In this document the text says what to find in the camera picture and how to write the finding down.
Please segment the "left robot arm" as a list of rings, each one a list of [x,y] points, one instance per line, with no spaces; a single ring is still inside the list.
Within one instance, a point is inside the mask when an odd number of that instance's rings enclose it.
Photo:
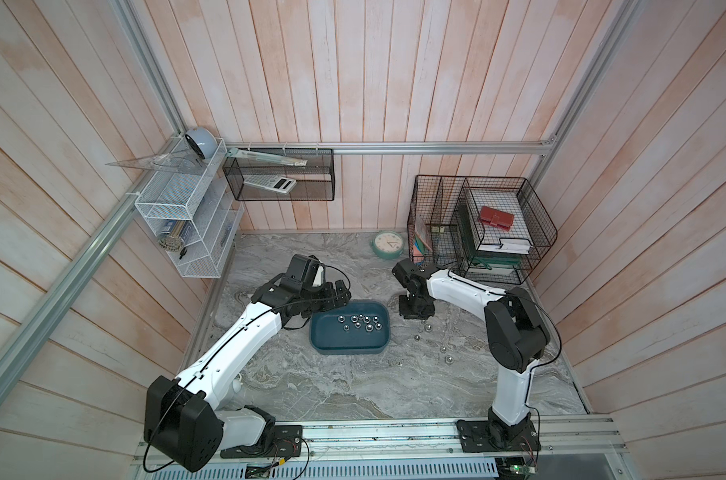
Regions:
[[[236,323],[201,358],[175,378],[159,376],[148,388],[144,441],[189,472],[202,469],[221,449],[260,441],[267,416],[256,407],[229,413],[219,407],[233,382],[258,350],[293,317],[345,306],[344,280],[321,285],[284,285],[280,277],[262,285]]]

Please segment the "teal plastic storage box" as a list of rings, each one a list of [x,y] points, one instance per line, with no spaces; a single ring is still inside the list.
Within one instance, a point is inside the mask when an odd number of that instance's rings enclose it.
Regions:
[[[340,315],[345,317],[343,324],[337,320]],[[362,328],[358,329],[356,322],[350,322],[352,315],[357,317],[357,322],[363,323]],[[365,323],[363,316],[369,316],[370,323]],[[373,316],[379,317],[381,330],[375,328]],[[366,331],[367,324],[373,325],[372,332]],[[344,325],[349,325],[350,331],[345,332]],[[313,348],[323,355],[379,354],[391,338],[389,312],[383,303],[375,300],[351,300],[344,307],[314,314],[310,320],[309,338]]]

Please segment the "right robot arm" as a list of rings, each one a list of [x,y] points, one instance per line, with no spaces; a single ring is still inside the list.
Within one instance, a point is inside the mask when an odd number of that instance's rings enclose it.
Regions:
[[[439,300],[485,322],[489,351],[498,364],[497,386],[487,420],[456,422],[462,451],[538,453],[541,444],[529,396],[551,335],[530,294],[518,287],[492,288],[408,259],[399,261],[392,274],[406,289],[399,297],[401,317],[426,320],[435,314],[434,302]]]

